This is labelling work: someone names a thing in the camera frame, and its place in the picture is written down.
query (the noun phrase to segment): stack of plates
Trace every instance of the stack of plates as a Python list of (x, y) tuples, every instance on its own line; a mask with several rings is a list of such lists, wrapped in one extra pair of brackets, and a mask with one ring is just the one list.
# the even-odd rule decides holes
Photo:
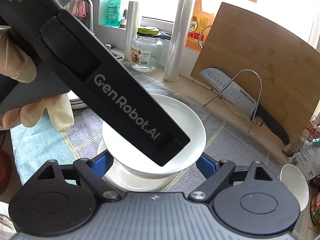
[(72, 109), (80, 109), (87, 107), (87, 105), (72, 91), (68, 93), (68, 98)]

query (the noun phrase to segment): green lid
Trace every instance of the green lid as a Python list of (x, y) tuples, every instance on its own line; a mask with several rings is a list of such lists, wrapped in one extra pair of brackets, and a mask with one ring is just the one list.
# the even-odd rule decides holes
[(142, 27), (142, 28), (138, 28), (138, 33), (156, 35), (156, 34), (159, 34), (159, 29), (155, 27)]

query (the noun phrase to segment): glass jar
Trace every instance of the glass jar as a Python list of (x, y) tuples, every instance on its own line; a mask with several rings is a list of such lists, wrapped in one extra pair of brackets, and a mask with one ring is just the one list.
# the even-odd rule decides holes
[(155, 70), (163, 49), (158, 29), (139, 28), (137, 37), (131, 41), (132, 67), (145, 72)]

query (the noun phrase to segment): glove finger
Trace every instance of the glove finger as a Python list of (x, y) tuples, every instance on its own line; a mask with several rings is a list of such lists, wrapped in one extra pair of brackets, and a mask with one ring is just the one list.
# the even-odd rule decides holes
[(0, 130), (6, 130), (2, 124), (2, 120), (3, 120), (3, 115), (0, 114)]
[(44, 100), (40, 100), (38, 102), (23, 106), (20, 111), (22, 124), (25, 127), (35, 126), (38, 123), (41, 115), (43, 114), (45, 107), (46, 106)]
[(2, 124), (5, 129), (11, 129), (21, 124), (20, 110), (21, 108), (15, 108), (4, 114)]
[(30, 83), (36, 78), (36, 66), (22, 49), (9, 40), (7, 32), (0, 30), (0, 74)]
[(73, 112), (67, 94), (45, 99), (52, 125), (59, 132), (67, 132), (74, 124)]

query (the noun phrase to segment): gloved hand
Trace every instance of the gloved hand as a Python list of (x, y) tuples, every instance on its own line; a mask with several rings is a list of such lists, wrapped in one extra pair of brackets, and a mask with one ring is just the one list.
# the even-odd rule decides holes
[[(0, 74), (23, 83), (30, 83), (37, 75), (32, 59), (8, 39), (7, 29), (0, 29)], [(48, 109), (50, 120), (58, 131), (66, 132), (73, 126), (70, 101), (67, 94), (64, 94), (9, 110), (4, 115), (0, 114), (0, 130), (11, 129), (21, 123), (26, 127), (35, 126), (45, 108)]]

